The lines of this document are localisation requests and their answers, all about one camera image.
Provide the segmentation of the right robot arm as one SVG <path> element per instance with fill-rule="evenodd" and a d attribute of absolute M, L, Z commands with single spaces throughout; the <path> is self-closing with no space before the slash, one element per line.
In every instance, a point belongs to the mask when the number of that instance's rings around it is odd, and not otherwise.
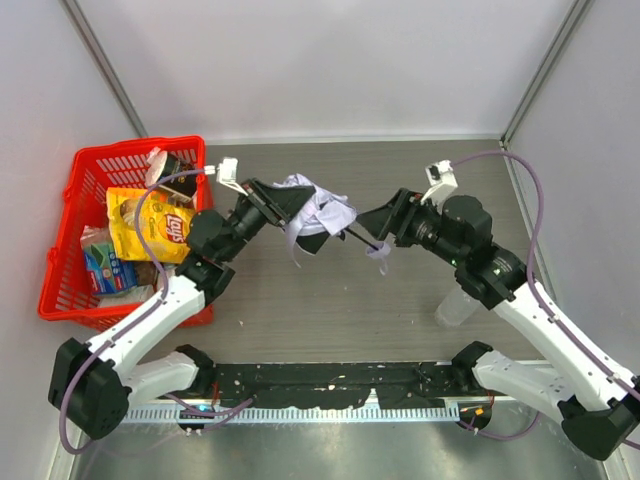
<path fill-rule="evenodd" d="M 493 239 L 492 218 L 473 196 L 442 207 L 401 188 L 357 222 L 377 240 L 419 245 L 454 267 L 461 290 L 516 328 L 551 364 L 522 365 L 475 341 L 453 364 L 486 390 L 510 396 L 558 423 L 584 454 L 606 460 L 639 425 L 639 378 L 615 362 L 527 277 L 525 263 Z"/>

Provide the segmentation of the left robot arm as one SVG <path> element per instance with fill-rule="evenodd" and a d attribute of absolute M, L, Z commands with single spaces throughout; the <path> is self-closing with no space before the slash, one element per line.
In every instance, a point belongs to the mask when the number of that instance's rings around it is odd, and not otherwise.
<path fill-rule="evenodd" d="M 81 343 L 71 338 L 56 352 L 48 392 L 58 409 L 58 433 L 65 450 L 73 423 L 87 437 L 109 435 L 127 413 L 174 392 L 204 394 L 215 377 L 213 361 L 184 345 L 148 363 L 142 358 L 189 317 L 210 306 L 231 282 L 231 262 L 266 225 L 286 226 L 313 197 L 312 186 L 275 187 L 257 179 L 238 185 L 234 209 L 223 216 L 210 208 L 192 218 L 189 253 L 162 288 L 115 326 Z"/>

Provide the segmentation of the lavender folding umbrella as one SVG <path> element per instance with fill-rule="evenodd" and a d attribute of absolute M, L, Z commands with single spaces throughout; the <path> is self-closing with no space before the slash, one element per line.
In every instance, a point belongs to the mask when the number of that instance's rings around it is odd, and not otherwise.
<path fill-rule="evenodd" d="M 296 259 L 296 248 L 314 256 L 328 239 L 338 238 L 344 241 L 350 235 L 366 245 L 365 254 L 368 258 L 380 263 L 380 274 L 385 276 L 388 273 L 391 247 L 384 241 L 368 240 L 353 230 L 357 210 L 349 203 L 346 195 L 320 187 L 299 173 L 289 175 L 282 183 L 274 183 L 273 186 L 279 189 L 311 187 L 313 190 L 311 198 L 283 228 L 288 255 L 298 268 L 301 265 Z"/>

